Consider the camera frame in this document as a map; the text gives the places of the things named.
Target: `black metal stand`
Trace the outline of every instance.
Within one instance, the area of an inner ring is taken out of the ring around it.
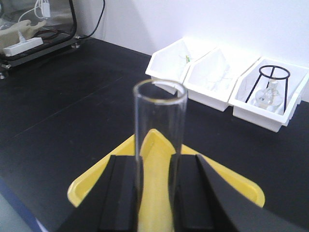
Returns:
[[[263,73],[263,69],[264,68],[269,68],[271,67],[272,70],[271,70],[271,74],[270,75],[266,75],[265,73]],[[285,77],[273,77],[273,74],[274,74],[274,71],[275,69],[281,69],[281,70],[284,70],[287,75]],[[247,97],[247,100],[246,100],[246,103],[248,102],[249,98],[251,97],[257,83],[259,82],[259,80],[261,79],[261,76],[264,76],[264,77],[267,77],[269,79],[273,79],[273,80],[285,80],[285,93],[284,93],[284,112],[286,110],[286,102],[287,102],[287,93],[288,93],[288,78],[290,77],[290,72],[283,68],[283,67],[280,67],[280,66],[277,66],[277,65],[264,65],[262,66],[261,68],[259,68],[259,72],[260,72],[260,75],[259,77],[257,78],[253,88],[251,89],[250,93],[249,93],[249,96]]]

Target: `yellow plastic base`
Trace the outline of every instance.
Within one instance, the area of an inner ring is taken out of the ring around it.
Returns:
[[[76,178],[68,189],[69,201],[77,207],[87,193],[94,186],[103,170],[105,169],[109,158],[113,155],[134,155],[134,135],[129,137],[113,151],[107,154],[99,162],[89,168],[86,172]],[[199,152],[183,145],[182,154],[199,154]],[[253,181],[239,175],[238,173],[226,168],[225,166],[213,161],[212,159],[204,156],[205,160],[216,170],[216,172],[222,176],[231,186],[238,190],[241,194],[247,197],[260,207],[263,207],[265,203],[265,196],[261,188]]]

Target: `glass tube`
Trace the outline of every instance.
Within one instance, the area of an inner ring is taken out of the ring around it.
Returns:
[[[139,231],[170,232],[169,162],[180,154],[187,89],[174,81],[146,80],[134,89],[135,156],[143,158]]]

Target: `metal foot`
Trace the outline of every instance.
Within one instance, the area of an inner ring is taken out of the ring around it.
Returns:
[[[80,46],[81,46],[81,44],[79,42],[71,44],[72,48],[79,48]]]
[[[0,80],[3,80],[5,78],[6,78],[6,76],[3,73],[0,72]]]

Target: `white power strip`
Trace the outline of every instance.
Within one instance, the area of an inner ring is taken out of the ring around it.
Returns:
[[[24,51],[27,51],[29,49],[32,49],[34,47],[37,47],[39,45],[43,44],[43,40],[41,37],[34,37],[29,40],[26,40],[23,43],[17,43],[14,45],[11,45],[9,47],[6,47],[3,49],[3,52],[7,57],[15,56],[19,53],[22,53]]]

